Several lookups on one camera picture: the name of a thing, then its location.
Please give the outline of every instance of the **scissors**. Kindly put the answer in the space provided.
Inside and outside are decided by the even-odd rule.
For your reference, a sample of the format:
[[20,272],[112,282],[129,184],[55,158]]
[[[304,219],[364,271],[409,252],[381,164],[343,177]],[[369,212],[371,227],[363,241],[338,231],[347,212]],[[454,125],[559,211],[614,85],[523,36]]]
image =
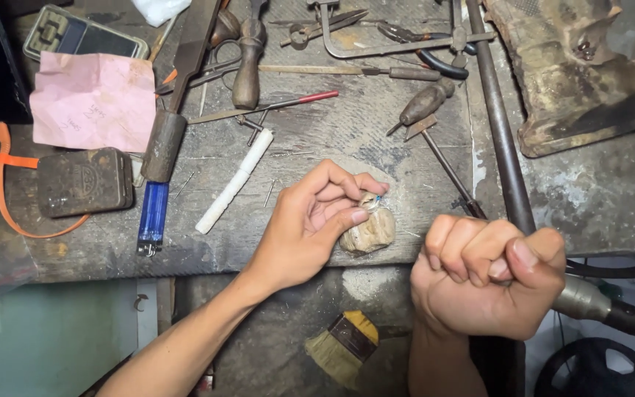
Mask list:
[[[364,18],[369,14],[367,10],[355,10],[347,13],[338,14],[330,18],[330,31],[336,31]],[[313,23],[310,26],[294,23],[288,28],[289,37],[281,41],[281,47],[291,45],[295,50],[304,50],[308,46],[308,41],[316,37],[322,36],[322,24],[320,22]]]
[[[239,50],[239,55],[237,55],[236,57],[232,59],[218,62],[217,53],[219,52],[219,49],[225,46],[225,44],[235,45],[237,49]],[[194,78],[188,82],[188,89],[201,86],[207,83],[208,81],[213,81],[220,77],[223,77],[227,73],[239,70],[238,63],[241,60],[241,48],[239,47],[239,42],[236,40],[225,40],[223,42],[220,42],[217,45],[217,47],[215,47],[215,49],[211,50],[211,52],[209,53],[209,59],[210,59],[210,63],[206,65],[198,74],[196,74],[197,78]],[[176,86],[175,80],[169,81],[168,83],[165,83],[156,87],[156,94],[157,95],[170,94],[173,92],[173,89],[175,88],[175,86]]]

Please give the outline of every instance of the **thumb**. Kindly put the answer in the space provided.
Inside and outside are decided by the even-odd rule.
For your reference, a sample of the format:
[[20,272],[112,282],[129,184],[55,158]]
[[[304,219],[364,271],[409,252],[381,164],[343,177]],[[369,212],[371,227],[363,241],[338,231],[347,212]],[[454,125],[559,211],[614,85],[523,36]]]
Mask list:
[[506,244],[509,269],[523,287],[532,290],[550,290],[555,296],[564,287],[559,270],[541,260],[541,255],[525,239],[517,237]]
[[334,245],[342,233],[369,219],[369,212],[361,207],[345,208],[334,214],[316,234],[318,239]]

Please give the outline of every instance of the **white chalk stick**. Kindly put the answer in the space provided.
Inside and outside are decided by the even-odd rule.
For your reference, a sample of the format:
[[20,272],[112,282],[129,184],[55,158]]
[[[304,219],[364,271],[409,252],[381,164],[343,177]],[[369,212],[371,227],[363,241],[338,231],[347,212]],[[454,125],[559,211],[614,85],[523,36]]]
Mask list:
[[249,175],[251,175],[254,167],[259,163],[261,156],[264,155],[272,141],[273,132],[269,129],[263,129],[254,141],[251,149],[249,149],[249,153],[246,154],[246,157],[241,162],[239,170],[232,180],[229,181],[227,186],[225,186],[225,190],[219,194],[215,202],[212,203],[207,212],[205,212],[198,224],[195,225],[195,229],[204,235],[212,229],[212,226],[215,225],[215,222],[222,216],[222,213],[225,212],[229,203],[234,199],[234,196],[239,193],[241,187],[249,180]]

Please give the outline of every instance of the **fingernail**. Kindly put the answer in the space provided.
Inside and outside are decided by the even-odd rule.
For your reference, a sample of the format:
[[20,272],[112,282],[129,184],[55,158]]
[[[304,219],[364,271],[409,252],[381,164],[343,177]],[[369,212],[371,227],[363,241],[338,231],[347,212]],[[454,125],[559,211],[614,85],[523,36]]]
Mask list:
[[519,258],[519,261],[528,269],[532,269],[535,264],[538,263],[538,258],[535,257],[523,239],[517,239],[514,242],[514,253]]
[[428,257],[428,261],[430,262],[430,267],[433,268],[433,270],[440,270],[440,268],[442,268],[440,266],[440,258],[438,258],[437,255],[430,255]]
[[484,283],[482,282],[482,279],[479,278],[479,276],[477,275],[477,273],[474,273],[473,271],[469,272],[469,280],[472,282],[472,284],[474,284],[476,287],[483,287]]
[[508,267],[509,264],[506,263],[506,259],[498,258],[497,260],[492,262],[492,266],[489,267],[488,274],[490,277],[499,277],[506,271]]
[[450,275],[450,278],[453,279],[455,283],[458,283],[458,284],[464,283],[464,280],[462,280],[462,277],[457,275],[457,273],[454,273],[454,271],[449,272],[449,275]]
[[352,222],[360,224],[366,222],[369,219],[369,212],[366,212],[364,208],[358,208],[352,212]]

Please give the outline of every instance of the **wooden workbench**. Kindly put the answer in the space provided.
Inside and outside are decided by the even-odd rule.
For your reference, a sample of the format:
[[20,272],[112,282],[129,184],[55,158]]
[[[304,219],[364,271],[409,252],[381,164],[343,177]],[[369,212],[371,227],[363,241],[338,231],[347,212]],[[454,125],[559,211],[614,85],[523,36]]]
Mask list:
[[[149,44],[163,29],[147,26],[130,2],[87,1],[76,6],[79,14],[141,37]],[[386,19],[416,31],[449,30],[447,4],[437,6],[429,0],[343,0],[340,12],[358,8],[369,9],[367,21]],[[241,21],[248,15],[248,1],[233,0],[229,9]],[[172,70],[183,19],[184,15],[154,63],[159,81]],[[268,42],[261,63],[408,66],[389,57],[337,60],[325,51],[321,40],[312,41],[304,51],[278,46],[278,41],[288,34],[289,22],[312,19],[313,12],[303,2],[271,0],[262,16]],[[368,22],[336,32],[333,38],[345,48],[354,42],[389,43]],[[497,44],[494,52],[501,66],[499,78],[515,131],[523,121],[519,97],[507,73],[503,49]],[[444,59],[451,57],[446,51],[441,54]],[[407,57],[416,59],[412,54]],[[31,71],[35,71],[36,64],[29,65]],[[472,72],[470,78],[459,85],[454,96],[437,111],[439,122],[430,132],[467,186],[473,185],[475,176],[476,198],[489,217],[502,217],[505,210],[474,57],[470,57],[467,67]],[[404,129],[390,138],[384,136],[397,121],[405,103],[427,83],[392,80],[387,76],[269,73],[260,76],[261,103],[326,90],[338,90],[340,96],[268,114],[265,126],[275,132],[275,140],[208,235],[197,232],[195,223],[234,175],[247,152],[246,141],[251,130],[239,126],[233,119],[189,126],[171,189],[176,189],[191,173],[195,174],[177,198],[173,198],[177,191],[171,194],[163,250],[151,258],[136,255],[143,201],[141,188],[136,190],[136,204],[129,210],[95,214],[83,226],[62,237],[27,239],[40,271],[36,281],[238,271],[256,247],[276,202],[278,189],[274,188],[267,207],[263,207],[272,180],[276,180],[279,188],[289,186],[323,158],[333,159],[350,172],[370,172],[377,179],[389,182],[392,188],[385,200],[397,220],[396,240],[390,247],[361,258],[351,258],[336,249],[331,266],[410,263],[434,216],[463,213],[460,208],[452,208],[458,194],[422,138],[404,143],[401,139]],[[227,86],[232,86],[232,79],[232,75],[225,77]],[[201,97],[202,89],[190,90],[182,114],[189,119],[198,117]],[[204,114],[231,108],[231,93],[223,82],[208,85]],[[258,114],[250,118],[257,121]],[[11,129],[13,155],[41,157],[60,151],[31,143],[31,126],[12,126]],[[314,153],[272,157],[295,151]],[[522,164],[538,225],[562,230],[570,254],[635,254],[635,133],[547,158],[523,159]],[[556,176],[561,169],[565,171],[563,179]],[[72,223],[69,219],[54,221],[40,216],[35,177],[32,170],[7,167],[7,199],[13,217],[24,229],[38,234],[60,230]],[[0,216],[0,235],[8,232]]]

